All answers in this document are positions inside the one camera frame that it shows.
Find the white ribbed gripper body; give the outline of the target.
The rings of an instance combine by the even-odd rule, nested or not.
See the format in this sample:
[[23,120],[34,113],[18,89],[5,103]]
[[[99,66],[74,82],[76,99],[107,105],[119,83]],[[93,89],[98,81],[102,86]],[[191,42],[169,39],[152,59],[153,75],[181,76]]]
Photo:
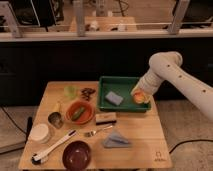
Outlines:
[[153,71],[147,71],[132,89],[131,94],[134,94],[137,90],[141,90],[146,94],[154,95],[163,81],[164,79]]

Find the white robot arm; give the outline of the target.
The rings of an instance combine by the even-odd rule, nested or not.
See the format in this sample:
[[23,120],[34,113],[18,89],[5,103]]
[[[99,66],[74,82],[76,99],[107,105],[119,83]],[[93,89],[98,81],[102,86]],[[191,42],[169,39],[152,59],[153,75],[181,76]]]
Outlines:
[[179,52],[153,54],[149,59],[149,70],[139,79],[131,95],[138,103],[145,102],[164,81],[168,81],[213,121],[213,87],[182,70],[182,62]]

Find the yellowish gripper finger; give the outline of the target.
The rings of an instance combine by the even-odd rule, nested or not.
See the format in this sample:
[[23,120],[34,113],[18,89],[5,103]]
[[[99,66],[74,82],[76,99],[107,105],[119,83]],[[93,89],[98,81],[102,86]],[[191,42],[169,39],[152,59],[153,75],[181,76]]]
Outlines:
[[150,102],[150,98],[151,98],[150,95],[144,95],[144,101],[143,101],[143,103],[148,104]]

